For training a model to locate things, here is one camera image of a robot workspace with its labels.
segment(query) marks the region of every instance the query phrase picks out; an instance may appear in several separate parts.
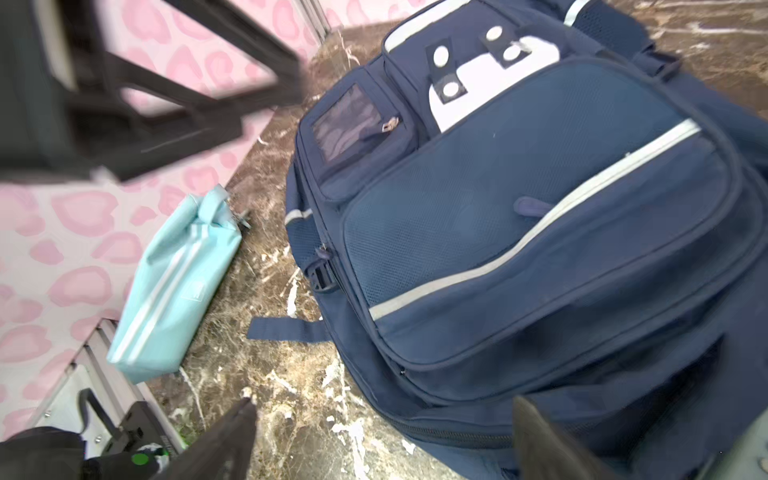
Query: black object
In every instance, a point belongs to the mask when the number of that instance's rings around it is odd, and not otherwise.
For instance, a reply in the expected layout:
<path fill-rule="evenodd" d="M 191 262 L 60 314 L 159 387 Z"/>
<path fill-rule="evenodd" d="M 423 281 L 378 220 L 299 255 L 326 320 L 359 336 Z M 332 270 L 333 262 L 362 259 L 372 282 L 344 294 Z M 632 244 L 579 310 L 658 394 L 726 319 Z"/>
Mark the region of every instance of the black object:
<path fill-rule="evenodd" d="M 120 423 L 119 432 L 112 435 L 112 439 L 101 454 L 136 452 L 141 447 L 152 443 L 161 445 L 171 460 L 179 455 L 149 404 L 135 402 Z"/>
<path fill-rule="evenodd" d="M 620 480 L 599 458 L 521 396 L 512 400 L 512 425 L 520 473 L 525 480 Z"/>
<path fill-rule="evenodd" d="M 53 427 L 25 430 L 0 442 L 2 480 L 244 480 L 256 439 L 256 406 L 249 398 L 236 403 L 224 417 L 182 454 L 170 444 L 146 402 L 136 402 L 116 429 L 90 389 L 80 392 L 78 406 L 88 425 L 85 406 L 114 429 L 101 457 L 83 460 L 85 442 L 79 434 Z M 141 449 L 157 443 L 162 449 Z M 168 454 L 163 470 L 155 455 Z"/>
<path fill-rule="evenodd" d="M 105 51 L 94 0 L 5 0 L 0 180 L 86 179 L 102 166 L 128 180 L 239 137 L 242 115 L 301 100 L 296 55 L 237 7 L 165 1 L 272 70 L 276 83 L 210 98 Z M 147 117 L 121 88 L 181 108 Z"/>
<path fill-rule="evenodd" d="M 256 440 L 256 406 L 236 403 L 152 480 L 244 480 Z"/>

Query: brown marble floor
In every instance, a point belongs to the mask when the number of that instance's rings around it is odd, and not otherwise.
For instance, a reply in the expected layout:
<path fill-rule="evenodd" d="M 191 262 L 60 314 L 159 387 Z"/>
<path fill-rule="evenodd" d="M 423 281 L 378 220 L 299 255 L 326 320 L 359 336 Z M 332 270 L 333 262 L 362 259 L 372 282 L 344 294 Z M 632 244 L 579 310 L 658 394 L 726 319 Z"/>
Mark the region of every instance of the brown marble floor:
<path fill-rule="evenodd" d="M 768 0 L 617 0 L 649 26 L 660 48 L 685 68 L 768 118 Z M 308 95 L 279 109 L 227 189 L 250 211 L 243 236 L 184 360 L 183 375 L 150 387 L 180 434 L 192 442 L 251 387 L 259 425 L 251 478 L 317 480 L 459 478 L 382 421 L 362 400 L 332 345 L 245 340 L 252 316 L 284 316 L 296 285 L 296 312 L 319 311 L 288 249 L 285 174 L 297 121 L 345 72 L 379 52 L 392 25 L 332 34 L 309 66 Z"/>

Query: light blue bag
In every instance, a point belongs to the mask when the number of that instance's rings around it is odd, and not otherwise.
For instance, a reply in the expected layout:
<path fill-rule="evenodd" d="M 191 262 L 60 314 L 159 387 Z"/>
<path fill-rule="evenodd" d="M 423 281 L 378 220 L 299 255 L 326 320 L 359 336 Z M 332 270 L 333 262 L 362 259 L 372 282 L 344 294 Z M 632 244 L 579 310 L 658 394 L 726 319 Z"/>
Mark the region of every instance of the light blue bag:
<path fill-rule="evenodd" d="M 133 383 L 179 369 L 240 245 L 227 196 L 187 195 L 144 252 L 107 354 Z"/>

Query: reflective stripe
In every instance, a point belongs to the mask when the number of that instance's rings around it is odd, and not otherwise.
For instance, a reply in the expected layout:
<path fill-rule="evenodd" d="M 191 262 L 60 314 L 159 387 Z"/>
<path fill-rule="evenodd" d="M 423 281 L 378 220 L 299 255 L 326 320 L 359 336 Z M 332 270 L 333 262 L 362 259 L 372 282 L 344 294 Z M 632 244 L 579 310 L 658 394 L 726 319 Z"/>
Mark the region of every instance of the reflective stripe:
<path fill-rule="evenodd" d="M 165 313 L 165 309 L 168 307 L 168 303 L 170 303 L 170 298 L 176 293 L 176 288 L 179 285 L 179 282 L 181 279 L 184 278 L 184 275 L 187 274 L 187 270 L 189 270 L 190 265 L 194 261 L 195 257 L 197 257 L 197 254 L 200 252 L 200 248 L 203 246 L 203 242 L 208 238 L 208 228 L 210 225 L 203 224 L 203 225 L 196 225 L 192 224 L 190 226 L 191 229 L 194 230 L 195 227 L 199 227 L 202 230 L 202 235 L 197 240 L 197 242 L 194 243 L 192 246 L 192 249 L 190 250 L 190 254 L 187 256 L 187 259 L 184 261 L 184 265 L 179 269 L 178 273 L 174 276 L 173 281 L 170 283 L 168 288 L 165 290 L 165 293 L 163 294 L 163 298 L 160 300 L 160 303 L 157 305 L 157 308 L 154 311 L 154 314 L 152 317 L 147 321 L 147 325 L 144 327 L 143 330 L 141 330 L 141 336 L 139 336 L 139 339 L 136 341 L 136 346 L 131 350 L 131 354 L 127 358 L 127 362 L 133 363 L 136 361 L 136 358 L 141 353 L 141 350 L 144 348 L 144 345 L 147 343 L 147 340 L 149 339 L 149 335 L 152 334 L 154 331 L 154 327 L 157 325 L 157 322 L 160 320 L 160 317 Z"/>
<path fill-rule="evenodd" d="M 563 23 L 569 27 L 573 26 L 573 24 L 576 22 L 576 17 L 578 17 L 578 13 L 581 12 L 581 9 L 584 8 L 589 2 L 591 2 L 591 0 L 576 0 L 575 2 L 571 3 L 571 7 L 568 9 L 568 13 L 565 14 L 565 20 Z"/>
<path fill-rule="evenodd" d="M 411 36 L 419 33 L 440 18 L 448 16 L 449 13 L 458 10 L 468 3 L 469 0 L 445 0 L 436 4 L 418 17 L 411 18 L 407 22 L 401 24 L 398 28 L 392 30 L 384 41 L 384 49 L 391 51 L 394 47 L 408 40 Z"/>
<path fill-rule="evenodd" d="M 195 238 L 195 229 L 193 228 L 193 229 L 190 229 L 190 240 L 194 240 L 194 238 Z M 144 301 L 144 304 L 136 313 L 136 316 L 131 320 L 128 320 L 128 319 L 124 320 L 124 321 L 130 321 L 130 325 L 128 325 L 128 330 L 126 330 L 123 338 L 120 339 L 120 343 L 118 344 L 117 349 L 114 351 L 114 355 L 107 358 L 108 362 L 112 362 L 112 363 L 119 362 L 123 358 L 123 355 L 125 354 L 125 350 L 129 347 L 134 337 L 136 336 L 136 333 L 144 324 L 144 320 L 146 319 L 147 315 L 154 307 L 155 301 L 157 300 L 157 296 L 160 295 L 160 292 L 163 290 L 163 288 L 165 288 L 165 284 L 168 283 L 168 279 L 170 279 L 171 275 L 173 275 L 174 271 L 176 271 L 176 268 L 179 266 L 179 262 L 181 261 L 181 258 L 187 252 L 187 248 L 189 248 L 189 243 L 181 247 L 170 259 L 170 262 L 168 263 L 168 268 L 165 269 L 165 271 L 163 272 L 163 276 L 160 277 L 160 280 L 157 282 L 157 285 L 154 286 L 152 293 L 150 293 L 150 296 Z"/>
<path fill-rule="evenodd" d="M 568 211 L 572 210 L 577 205 L 586 201 L 589 197 L 597 194 L 605 187 L 611 185 L 616 180 L 631 173 L 633 170 L 642 167 L 647 162 L 658 157 L 663 152 L 669 150 L 681 141 L 701 131 L 701 127 L 691 119 L 680 122 L 676 127 L 670 129 L 667 133 L 662 134 L 660 137 L 651 141 L 649 144 L 641 147 L 640 149 L 632 152 L 626 157 L 622 158 L 615 164 L 606 168 L 599 174 L 585 181 L 579 185 L 575 190 L 565 196 L 560 202 L 558 202 L 552 210 L 542 217 L 541 220 L 534 225 L 521 239 L 518 241 L 511 250 L 501 255 L 496 260 L 489 262 L 483 266 L 475 268 L 473 270 L 467 270 L 465 272 L 456 273 L 451 276 L 445 276 L 443 278 L 433 280 L 431 282 L 419 285 L 416 288 L 409 290 L 408 292 L 401 293 L 400 295 L 382 302 L 378 305 L 372 306 L 369 311 L 371 317 L 374 320 L 380 319 L 384 315 L 389 315 L 392 312 L 400 310 L 404 306 L 415 302 L 416 300 L 434 293 L 437 290 L 444 289 L 446 287 L 455 285 L 457 283 L 472 280 L 479 276 L 483 276 L 493 270 L 498 269 L 500 266 L 507 263 L 515 255 L 517 255 L 523 247 L 528 245 L 531 240 L 536 238 L 545 228 L 552 225 L 558 218 L 565 215 Z"/>
<path fill-rule="evenodd" d="M 304 211 L 301 211 L 298 208 L 296 208 L 295 210 L 291 210 L 290 212 L 288 212 L 286 214 L 286 218 L 283 221 L 283 225 L 287 225 L 288 223 L 291 223 L 294 220 L 299 219 L 299 218 L 303 218 L 304 220 L 306 220 L 307 218 L 309 218 L 311 216 L 312 216 L 312 209 L 311 208 L 308 209 L 308 210 L 304 210 Z"/>

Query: navy blue backpack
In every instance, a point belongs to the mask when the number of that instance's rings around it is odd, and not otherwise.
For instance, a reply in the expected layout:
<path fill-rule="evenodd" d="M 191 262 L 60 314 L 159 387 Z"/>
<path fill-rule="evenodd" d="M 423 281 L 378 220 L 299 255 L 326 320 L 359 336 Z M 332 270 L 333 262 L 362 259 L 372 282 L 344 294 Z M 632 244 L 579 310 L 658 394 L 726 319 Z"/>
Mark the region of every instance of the navy blue backpack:
<path fill-rule="evenodd" d="M 286 228 L 372 407 L 518 478 L 514 396 L 627 478 L 768 407 L 768 124 L 599 0 L 444 0 L 300 122 Z"/>

